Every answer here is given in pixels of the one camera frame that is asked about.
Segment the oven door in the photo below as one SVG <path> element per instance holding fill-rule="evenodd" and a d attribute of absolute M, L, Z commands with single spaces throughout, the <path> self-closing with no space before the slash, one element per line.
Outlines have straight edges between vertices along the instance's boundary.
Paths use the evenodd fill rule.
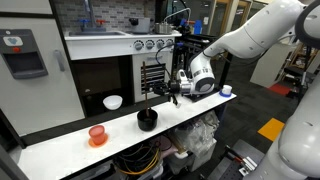
<path fill-rule="evenodd" d="M 133 64 L 133 80 L 134 80 L 134 101 L 140 102 L 145 99 L 145 84 L 142 62 L 146 63 L 146 74 L 147 74 L 147 86 L 161 81 L 168 82 L 169 76 L 163 69 L 163 65 L 159 65 L 155 59 L 156 53 L 136 54 L 132 55 Z M 172 69 L 172 52 L 160 52 L 158 53 L 158 61 L 161 64 L 165 64 L 169 72 Z M 148 92 L 148 98 L 155 98 L 158 95 L 153 92 Z"/>

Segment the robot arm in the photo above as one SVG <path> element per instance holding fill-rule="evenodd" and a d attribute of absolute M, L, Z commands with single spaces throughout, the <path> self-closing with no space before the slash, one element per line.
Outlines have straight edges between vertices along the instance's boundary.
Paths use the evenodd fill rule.
<path fill-rule="evenodd" d="M 305 5 L 297 0 L 275 0 L 239 29 L 229 32 L 191 60 L 192 79 L 183 70 L 177 73 L 180 91 L 186 95 L 210 93 L 214 88 L 211 57 L 228 51 L 239 58 L 253 58 L 280 39 L 294 35 L 294 25 Z"/>

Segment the sink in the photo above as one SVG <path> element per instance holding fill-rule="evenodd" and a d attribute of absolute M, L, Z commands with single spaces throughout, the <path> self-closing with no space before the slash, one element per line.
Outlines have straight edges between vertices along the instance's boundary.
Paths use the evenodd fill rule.
<path fill-rule="evenodd" d="M 124 36 L 121 32 L 69 32 L 69 36 Z"/>

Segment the floor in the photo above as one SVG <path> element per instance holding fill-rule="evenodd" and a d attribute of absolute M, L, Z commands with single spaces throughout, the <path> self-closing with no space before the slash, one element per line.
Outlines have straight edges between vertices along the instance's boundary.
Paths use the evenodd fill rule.
<path fill-rule="evenodd" d="M 212 64 L 216 79 L 220 79 L 224 66 L 223 60 Z M 215 135 L 218 143 L 209 162 L 194 172 L 182 173 L 174 179 L 199 179 L 200 174 L 208 177 L 219 164 L 219 156 L 224 146 L 233 146 L 242 139 L 263 153 L 271 146 L 271 141 L 257 131 L 271 118 L 282 122 L 293 114 L 297 100 L 286 98 L 264 87 L 250 83 L 251 75 L 256 66 L 255 59 L 243 60 L 234 58 L 225 84 L 233 87 L 237 98 L 228 104 L 225 117 Z"/>

